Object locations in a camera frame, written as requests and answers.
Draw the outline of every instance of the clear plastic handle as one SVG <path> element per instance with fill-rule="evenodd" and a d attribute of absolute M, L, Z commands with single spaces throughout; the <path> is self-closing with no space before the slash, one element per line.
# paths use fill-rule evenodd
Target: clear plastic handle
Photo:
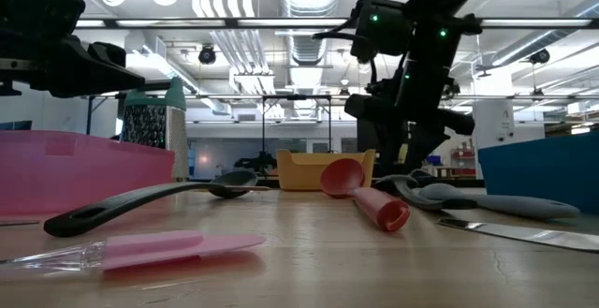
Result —
<path fill-rule="evenodd" d="M 0 275 L 97 269 L 102 263 L 105 245 L 105 242 L 90 242 L 40 255 L 0 260 Z"/>

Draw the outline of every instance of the pink plastic bin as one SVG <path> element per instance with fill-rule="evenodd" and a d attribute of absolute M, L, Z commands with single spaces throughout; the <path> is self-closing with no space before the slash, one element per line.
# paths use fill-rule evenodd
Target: pink plastic bin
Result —
<path fill-rule="evenodd" d="M 169 183 L 175 154 L 57 131 L 0 131 L 0 215 L 58 213 Z"/>

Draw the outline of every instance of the blue bin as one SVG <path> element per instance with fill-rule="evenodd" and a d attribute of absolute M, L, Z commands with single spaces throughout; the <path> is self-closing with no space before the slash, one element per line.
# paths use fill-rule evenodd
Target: blue bin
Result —
<path fill-rule="evenodd" d="M 440 155 L 430 155 L 427 157 L 427 163 L 431 164 L 435 167 L 440 167 L 441 164 L 441 156 Z"/>
<path fill-rule="evenodd" d="M 599 214 L 599 133 L 480 149 L 478 161 L 490 195 L 546 198 Z"/>

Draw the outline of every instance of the utensil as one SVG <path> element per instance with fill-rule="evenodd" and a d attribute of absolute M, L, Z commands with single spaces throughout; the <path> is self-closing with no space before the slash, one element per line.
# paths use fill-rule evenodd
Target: utensil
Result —
<path fill-rule="evenodd" d="M 427 185 L 418 194 L 430 200 L 468 199 L 475 201 L 478 207 L 483 209 L 537 220 L 580 216 L 579 209 L 555 200 L 519 196 L 466 195 L 459 188 L 445 183 Z"/>
<path fill-rule="evenodd" d="M 382 230 L 393 232 L 400 229 L 410 217 L 408 204 L 385 192 L 360 187 L 351 192 L 362 211 Z"/>
<path fill-rule="evenodd" d="M 363 184 L 362 165 L 351 158 L 330 163 L 320 175 L 320 188 L 332 198 L 350 198 L 349 193 Z"/>
<path fill-rule="evenodd" d="M 108 271 L 184 257 L 205 257 L 265 241 L 256 235 L 202 235 L 182 230 L 110 237 L 48 253 L 0 260 L 0 274 L 17 271 Z"/>
<path fill-rule="evenodd" d="M 384 231 L 396 231 L 405 225 L 408 205 L 385 192 L 361 187 L 364 171 L 353 159 L 340 159 L 329 164 L 320 176 L 322 190 L 332 198 L 354 198 L 358 207 Z"/>
<path fill-rule="evenodd" d="M 213 184 L 227 186 L 226 188 L 209 188 L 208 192 L 220 198 L 237 198 L 245 195 L 250 189 L 241 189 L 239 186 L 255 187 L 258 183 L 258 177 L 250 171 L 233 171 L 212 180 Z"/>
<path fill-rule="evenodd" d="M 382 178 L 373 187 L 377 190 L 387 192 L 391 196 L 401 198 L 409 205 L 426 211 L 470 210 L 478 206 L 475 201 L 465 198 L 426 199 L 412 190 L 412 187 L 417 186 L 418 182 L 410 176 L 390 175 Z"/>
<path fill-rule="evenodd" d="M 39 224 L 39 220 L 0 220 L 0 227 L 12 227 L 35 224 Z"/>
<path fill-rule="evenodd" d="M 46 233 L 54 237 L 74 237 L 91 229 L 94 229 L 123 213 L 127 213 L 137 207 L 162 197 L 190 190 L 208 190 L 221 198 L 235 198 L 246 194 L 249 188 L 256 189 L 251 183 L 257 183 L 257 178 L 252 181 L 243 179 L 241 174 L 228 178 L 222 176 L 221 183 L 241 183 L 242 186 L 233 186 L 218 183 L 166 183 L 144 187 L 139 190 L 125 192 L 121 195 L 106 198 L 93 204 L 80 207 L 76 210 L 60 214 L 44 223 Z"/>
<path fill-rule="evenodd" d="M 532 242 L 580 252 L 599 253 L 599 236 L 559 230 L 509 225 L 474 223 L 459 219 L 439 219 L 443 226 L 463 229 L 496 237 Z"/>

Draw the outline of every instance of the red handle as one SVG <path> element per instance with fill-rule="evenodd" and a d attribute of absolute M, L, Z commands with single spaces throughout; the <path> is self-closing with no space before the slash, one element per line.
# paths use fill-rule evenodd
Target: red handle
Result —
<path fill-rule="evenodd" d="M 360 209 L 384 231 L 400 229 L 410 217 L 408 205 L 385 192 L 373 188 L 359 188 L 351 194 Z"/>

